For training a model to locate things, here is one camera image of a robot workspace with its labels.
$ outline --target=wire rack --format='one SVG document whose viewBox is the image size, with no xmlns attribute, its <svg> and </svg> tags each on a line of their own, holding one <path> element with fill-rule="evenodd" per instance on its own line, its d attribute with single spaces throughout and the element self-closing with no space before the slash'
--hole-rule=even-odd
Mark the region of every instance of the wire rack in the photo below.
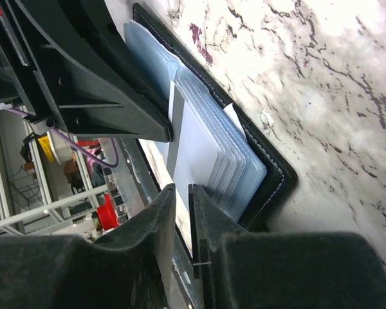
<svg viewBox="0 0 386 309">
<path fill-rule="evenodd" d="M 26 211 L 43 205 L 40 187 L 34 173 L 24 171 L 22 175 L 9 179 L 14 204 Z"/>
</svg>

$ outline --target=white marble table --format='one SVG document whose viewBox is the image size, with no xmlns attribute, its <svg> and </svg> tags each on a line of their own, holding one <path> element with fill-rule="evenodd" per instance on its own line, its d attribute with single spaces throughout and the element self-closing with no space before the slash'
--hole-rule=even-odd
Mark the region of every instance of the white marble table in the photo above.
<svg viewBox="0 0 386 309">
<path fill-rule="evenodd" d="M 106 0 L 121 33 L 132 2 Z M 386 0 L 144 2 L 298 172 L 269 228 L 357 232 L 386 269 Z M 171 182 L 154 144 L 143 147 Z M 186 215 L 178 207 L 188 237 Z"/>
</svg>

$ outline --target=cable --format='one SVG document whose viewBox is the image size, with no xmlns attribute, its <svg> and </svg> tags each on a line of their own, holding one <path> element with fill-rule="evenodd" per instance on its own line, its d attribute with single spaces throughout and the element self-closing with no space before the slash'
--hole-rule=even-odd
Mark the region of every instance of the cable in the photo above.
<svg viewBox="0 0 386 309">
<path fill-rule="evenodd" d="M 8 108 L 8 109 L 5 109 L 5 111 L 9 111 L 11 113 L 15 113 L 15 114 L 21 115 L 23 117 L 28 115 L 25 111 L 21 111 L 20 109 L 17 109 L 17 108 Z M 74 149 L 76 149 L 78 152 L 82 153 L 86 157 L 92 159 L 96 163 L 100 164 L 101 166 L 108 167 L 110 169 L 114 169 L 115 167 L 117 167 L 117 165 L 118 165 L 118 152 L 117 152 L 115 141 L 112 138 L 110 138 L 110 140 L 111 140 L 111 142 L 113 144 L 113 150 L 115 151 L 116 162 L 113 163 L 113 164 L 110 164 L 110 163 L 102 161 L 101 159 L 99 159 L 96 156 L 93 156 L 91 153 L 87 152 L 81 146 L 79 146 L 76 143 L 74 143 L 74 141 L 72 141 L 70 138 L 68 138 L 67 136 L 65 136 L 62 133 L 60 133 L 57 128 L 54 127 L 53 129 L 51 129 L 51 132 L 55 133 L 58 137 L 63 139 L 71 147 L 73 147 Z"/>
</svg>

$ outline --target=wallet stitching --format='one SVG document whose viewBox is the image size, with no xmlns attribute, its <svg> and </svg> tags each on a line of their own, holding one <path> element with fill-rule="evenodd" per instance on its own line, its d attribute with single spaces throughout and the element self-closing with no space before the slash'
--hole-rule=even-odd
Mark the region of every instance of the wallet stitching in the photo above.
<svg viewBox="0 0 386 309">
<path fill-rule="evenodd" d="M 165 40 L 165 39 L 164 39 L 164 38 L 156 31 L 156 29 L 153 28 L 153 26 L 149 23 L 148 20 L 146 20 L 146 18 L 144 18 L 144 16 L 142 15 L 142 13 L 140 13 L 140 12 L 137 10 L 137 8 L 133 8 L 133 11 L 139 13 L 139 16 L 140 16 L 140 17 L 141 17 L 141 18 L 142 18 L 142 19 L 143 19 L 143 20 L 151 27 L 151 30 L 153 30 L 153 31 L 159 36 L 159 38 L 162 39 L 162 42 L 163 42 L 163 43 L 165 43 L 169 48 L 171 48 L 171 46 L 168 44 L 168 42 L 166 42 L 166 40 Z M 187 61 L 186 59 L 184 59 L 182 55 L 180 55 L 180 53 L 179 53 L 176 49 L 173 48 L 173 50 L 174 50 L 174 52 L 175 52 L 177 55 L 179 55 L 180 58 L 182 58 L 182 59 L 186 62 L 185 64 L 186 64 L 188 67 L 190 67 L 190 69 L 192 69 L 193 71 L 195 71 L 195 72 L 196 72 L 196 73 L 197 73 L 197 74 L 205 81 L 205 83 L 207 84 L 207 86 L 210 87 L 210 89 L 212 90 L 214 96 L 217 97 L 218 101 L 219 101 L 220 103 L 223 103 L 223 100 L 221 100 L 220 97 L 217 95 L 217 93 L 216 93 L 215 89 L 212 87 L 212 85 L 210 85 L 210 83 L 209 83 L 203 76 L 201 76 L 201 74 L 200 74 L 195 68 L 193 68 L 193 67 L 188 63 L 188 61 Z M 264 150 L 264 149 L 262 148 L 261 144 L 258 143 L 258 141 L 256 141 L 256 139 L 254 139 L 251 135 L 249 135 L 249 137 L 250 137 L 250 138 L 252 139 L 252 141 L 258 146 L 258 148 L 259 148 L 260 150 L 262 150 L 262 151 Z M 268 159 L 269 159 L 270 161 L 274 162 L 274 163 L 277 165 L 277 163 L 274 161 L 274 159 L 273 159 L 268 153 L 266 153 L 265 151 L 263 151 L 263 153 L 264 153 L 265 156 L 268 157 Z M 282 172 L 282 170 L 281 170 L 280 168 L 278 168 L 278 170 L 280 171 L 280 175 L 282 176 L 282 180 L 280 181 L 280 184 L 277 186 L 276 190 L 274 190 L 274 192 L 270 195 L 270 197 L 268 198 L 268 200 L 263 204 L 263 206 L 259 209 L 259 211 L 258 211 L 257 214 L 253 217 L 253 219 L 249 222 L 247 228 L 252 224 L 252 222 L 253 222 L 253 221 L 255 220 L 255 218 L 260 214 L 260 212 L 263 210 L 263 208 L 265 208 L 265 206 L 266 206 L 267 204 L 269 204 L 269 202 L 271 201 L 271 199 L 277 194 L 277 192 L 278 192 L 278 191 L 280 190 L 280 188 L 282 187 L 282 184 L 283 184 L 283 182 L 284 182 L 285 176 L 284 176 L 284 173 Z"/>
</svg>

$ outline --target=black plastic part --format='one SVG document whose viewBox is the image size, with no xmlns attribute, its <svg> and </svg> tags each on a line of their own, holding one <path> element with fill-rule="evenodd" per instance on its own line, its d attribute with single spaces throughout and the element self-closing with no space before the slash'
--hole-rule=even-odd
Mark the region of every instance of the black plastic part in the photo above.
<svg viewBox="0 0 386 309">
<path fill-rule="evenodd" d="M 386 308 L 386 274 L 361 236 L 250 233 L 189 190 L 203 308 Z"/>
<path fill-rule="evenodd" d="M 29 112 L 66 132 L 171 140 L 166 102 L 103 1 L 0 0 L 0 60 Z"/>
<path fill-rule="evenodd" d="M 168 306 L 175 188 L 90 244 L 78 236 L 0 238 L 0 308 Z"/>
<path fill-rule="evenodd" d="M 267 167 L 267 175 L 253 199 L 244 211 L 239 224 L 251 231 L 265 229 L 266 218 L 291 194 L 297 184 L 297 174 L 292 166 L 257 129 L 225 90 L 211 77 L 187 48 L 154 16 L 140 4 L 133 4 L 133 19 L 144 26 L 170 52 L 177 55 L 209 89 L 215 101 L 222 107 L 233 103 L 234 109 L 246 133 L 247 141 L 255 154 Z"/>
</svg>

